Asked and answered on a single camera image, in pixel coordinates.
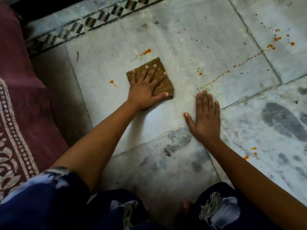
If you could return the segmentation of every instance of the marble floor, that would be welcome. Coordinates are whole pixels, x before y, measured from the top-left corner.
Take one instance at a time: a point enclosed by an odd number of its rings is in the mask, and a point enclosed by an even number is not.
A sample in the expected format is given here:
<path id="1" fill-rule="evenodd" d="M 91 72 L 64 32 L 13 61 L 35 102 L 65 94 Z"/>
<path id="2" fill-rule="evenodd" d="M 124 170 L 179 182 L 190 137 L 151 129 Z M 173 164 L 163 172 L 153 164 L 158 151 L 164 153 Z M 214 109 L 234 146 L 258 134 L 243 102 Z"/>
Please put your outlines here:
<path id="1" fill-rule="evenodd" d="M 126 100 L 126 72 L 160 57 L 175 96 L 132 121 L 100 188 L 136 185 L 153 219 L 175 229 L 182 198 L 231 184 L 183 118 L 204 89 L 221 105 L 225 143 L 307 205 L 306 4 L 124 0 L 27 45 L 70 146 Z"/>

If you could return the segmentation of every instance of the hand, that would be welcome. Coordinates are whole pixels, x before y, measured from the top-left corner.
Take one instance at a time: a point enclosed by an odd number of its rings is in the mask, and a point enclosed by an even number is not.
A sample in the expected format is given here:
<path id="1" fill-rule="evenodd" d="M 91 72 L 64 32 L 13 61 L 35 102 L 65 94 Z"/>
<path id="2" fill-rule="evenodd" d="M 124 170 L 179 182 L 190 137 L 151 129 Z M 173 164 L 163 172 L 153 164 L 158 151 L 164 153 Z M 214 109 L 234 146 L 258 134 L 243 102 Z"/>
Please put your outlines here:
<path id="1" fill-rule="evenodd" d="M 156 104 L 158 101 L 163 100 L 169 96 L 167 92 L 163 92 L 158 94 L 157 96 L 153 96 L 154 89 L 167 76 L 167 74 L 164 73 L 157 80 L 151 81 L 156 73 L 156 70 L 156 65 L 154 65 L 153 68 L 151 68 L 150 70 L 148 66 L 146 66 L 140 76 L 140 79 L 137 82 L 135 81 L 136 71 L 132 71 L 130 81 L 131 86 L 127 102 L 135 104 L 138 110 L 147 109 Z"/>
<path id="2" fill-rule="evenodd" d="M 190 132 L 202 144 L 220 139 L 220 105 L 218 101 L 213 104 L 212 95 L 207 95 L 206 90 L 203 91 L 203 98 L 200 93 L 196 96 L 196 124 L 188 113 L 184 113 L 184 117 Z"/>

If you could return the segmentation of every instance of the checkered pattern border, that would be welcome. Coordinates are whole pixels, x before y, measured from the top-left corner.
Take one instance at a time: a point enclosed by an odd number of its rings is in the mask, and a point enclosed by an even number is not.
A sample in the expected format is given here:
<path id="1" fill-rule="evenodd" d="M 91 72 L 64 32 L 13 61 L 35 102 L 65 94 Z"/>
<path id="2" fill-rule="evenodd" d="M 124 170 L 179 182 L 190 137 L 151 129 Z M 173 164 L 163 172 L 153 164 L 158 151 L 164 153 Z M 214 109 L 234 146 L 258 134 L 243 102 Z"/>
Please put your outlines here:
<path id="1" fill-rule="evenodd" d="M 124 0 L 80 19 L 48 31 L 25 42 L 30 57 L 59 46 L 91 31 L 162 0 Z"/>

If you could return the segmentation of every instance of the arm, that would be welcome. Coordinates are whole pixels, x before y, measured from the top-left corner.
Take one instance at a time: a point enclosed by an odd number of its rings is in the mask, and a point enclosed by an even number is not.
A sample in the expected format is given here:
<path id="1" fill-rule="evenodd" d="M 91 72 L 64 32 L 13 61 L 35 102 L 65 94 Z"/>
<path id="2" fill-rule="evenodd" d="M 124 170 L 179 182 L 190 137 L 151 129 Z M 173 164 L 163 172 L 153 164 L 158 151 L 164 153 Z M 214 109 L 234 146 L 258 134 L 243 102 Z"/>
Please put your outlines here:
<path id="1" fill-rule="evenodd" d="M 52 167 L 63 166 L 74 171 L 92 191 L 97 185 L 100 173 L 109 162 L 125 129 L 135 115 L 168 96 L 167 92 L 153 96 L 153 90 L 166 77 L 166 73 L 151 82 L 157 66 L 142 72 L 135 81 L 135 70 L 131 76 L 128 99 L 114 113 L 93 128 L 73 145 Z"/>
<path id="2" fill-rule="evenodd" d="M 307 208 L 220 139 L 220 106 L 207 91 L 196 96 L 196 124 L 184 113 L 191 133 L 211 152 L 236 189 L 285 230 L 306 229 Z"/>

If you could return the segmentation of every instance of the maroon rug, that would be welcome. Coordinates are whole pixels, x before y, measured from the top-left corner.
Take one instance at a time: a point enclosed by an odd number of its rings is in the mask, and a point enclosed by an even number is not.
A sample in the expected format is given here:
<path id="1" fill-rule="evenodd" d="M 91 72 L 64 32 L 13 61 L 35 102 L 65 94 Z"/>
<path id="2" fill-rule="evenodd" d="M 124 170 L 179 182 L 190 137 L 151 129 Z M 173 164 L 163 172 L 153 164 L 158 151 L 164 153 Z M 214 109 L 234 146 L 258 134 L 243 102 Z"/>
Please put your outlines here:
<path id="1" fill-rule="evenodd" d="M 20 23 L 0 2 L 0 200 L 67 149 L 46 87 L 33 72 Z"/>

